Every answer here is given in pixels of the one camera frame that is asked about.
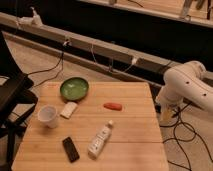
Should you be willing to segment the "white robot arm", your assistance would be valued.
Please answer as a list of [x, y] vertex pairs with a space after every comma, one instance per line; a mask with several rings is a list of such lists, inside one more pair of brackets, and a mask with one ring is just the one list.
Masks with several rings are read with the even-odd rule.
[[161, 106], [161, 120], [169, 121], [172, 110], [186, 98], [209, 113], [213, 113], [213, 87], [202, 81], [206, 72], [199, 61], [190, 61], [168, 69], [163, 76], [155, 101]]

